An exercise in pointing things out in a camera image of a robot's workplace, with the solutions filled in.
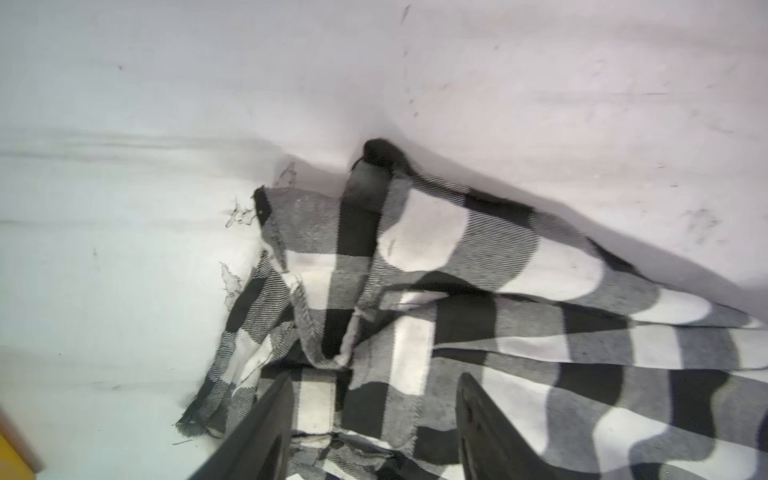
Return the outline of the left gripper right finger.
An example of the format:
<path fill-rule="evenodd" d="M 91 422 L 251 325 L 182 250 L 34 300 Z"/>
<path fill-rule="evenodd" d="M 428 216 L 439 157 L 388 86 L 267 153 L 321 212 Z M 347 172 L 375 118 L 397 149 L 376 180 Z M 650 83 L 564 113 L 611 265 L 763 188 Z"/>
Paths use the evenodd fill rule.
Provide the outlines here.
<path fill-rule="evenodd" d="M 461 375 L 456 394 L 459 454 L 467 479 L 553 479 L 553 471 L 534 453 L 475 378 Z"/>

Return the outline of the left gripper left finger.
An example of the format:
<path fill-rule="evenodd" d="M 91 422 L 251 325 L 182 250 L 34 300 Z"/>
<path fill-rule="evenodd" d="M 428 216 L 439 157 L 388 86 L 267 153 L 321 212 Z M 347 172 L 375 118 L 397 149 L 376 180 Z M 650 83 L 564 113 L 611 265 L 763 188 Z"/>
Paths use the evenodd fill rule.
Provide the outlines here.
<path fill-rule="evenodd" d="M 287 373 L 279 375 L 263 398 L 192 480 L 276 480 L 286 477 L 292 437 L 294 391 Z"/>

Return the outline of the black white checkered shirt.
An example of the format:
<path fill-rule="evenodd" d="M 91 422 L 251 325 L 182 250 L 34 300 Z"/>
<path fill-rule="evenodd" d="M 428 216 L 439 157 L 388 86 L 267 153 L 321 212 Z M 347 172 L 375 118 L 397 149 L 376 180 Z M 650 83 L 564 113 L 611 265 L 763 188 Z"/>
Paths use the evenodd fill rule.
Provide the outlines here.
<path fill-rule="evenodd" d="M 460 479 L 472 376 L 533 479 L 763 479 L 767 328 L 557 216 L 366 142 L 338 197 L 254 192 L 261 252 L 178 421 L 232 436 L 287 374 L 298 479 Z"/>

